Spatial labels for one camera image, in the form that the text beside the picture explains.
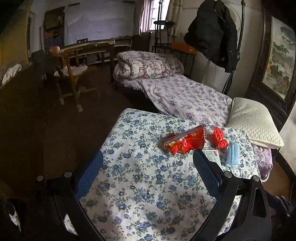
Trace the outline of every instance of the silver bolt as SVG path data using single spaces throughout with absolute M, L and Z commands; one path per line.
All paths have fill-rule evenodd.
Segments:
M 40 175 L 40 176 L 37 177 L 37 181 L 40 182 L 40 181 L 42 181 L 42 180 L 43 180 L 43 176 L 42 176 L 42 175 Z
M 232 177 L 232 173 L 231 172 L 224 172 L 224 176 L 227 177 L 227 178 L 231 178 Z
M 71 177 L 72 176 L 72 172 L 65 172 L 64 177 Z
M 260 178 L 259 178 L 258 176 L 254 176 L 254 177 L 253 177 L 253 180 L 254 180 L 255 182 L 259 182 L 259 181 L 260 181 Z

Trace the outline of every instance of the white pillow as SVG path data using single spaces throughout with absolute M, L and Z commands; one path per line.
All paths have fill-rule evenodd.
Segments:
M 268 109 L 254 100 L 234 98 L 226 127 L 245 131 L 258 146 L 277 149 L 284 145 Z

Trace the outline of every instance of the framed painting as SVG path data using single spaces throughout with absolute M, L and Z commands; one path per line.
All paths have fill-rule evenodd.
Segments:
M 261 49 L 245 97 L 264 104 L 280 131 L 295 103 L 296 23 L 276 3 L 261 0 Z
M 271 17 L 271 47 L 263 83 L 286 98 L 295 64 L 295 32 L 282 21 Z

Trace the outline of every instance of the white towel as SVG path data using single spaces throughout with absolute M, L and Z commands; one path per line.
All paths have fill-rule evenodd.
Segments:
M 2 85 L 4 85 L 11 77 L 15 76 L 16 73 L 21 70 L 22 66 L 20 64 L 16 64 L 15 66 L 9 68 L 3 77 Z

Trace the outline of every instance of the baseboard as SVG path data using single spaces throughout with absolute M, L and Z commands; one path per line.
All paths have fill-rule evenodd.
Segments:
M 290 165 L 287 163 L 286 159 L 282 156 L 282 154 L 275 149 L 272 149 L 271 152 L 272 152 L 272 156 L 274 156 L 274 160 L 284 170 L 284 172 L 290 179 L 291 183 L 296 183 L 296 175 L 291 169 Z

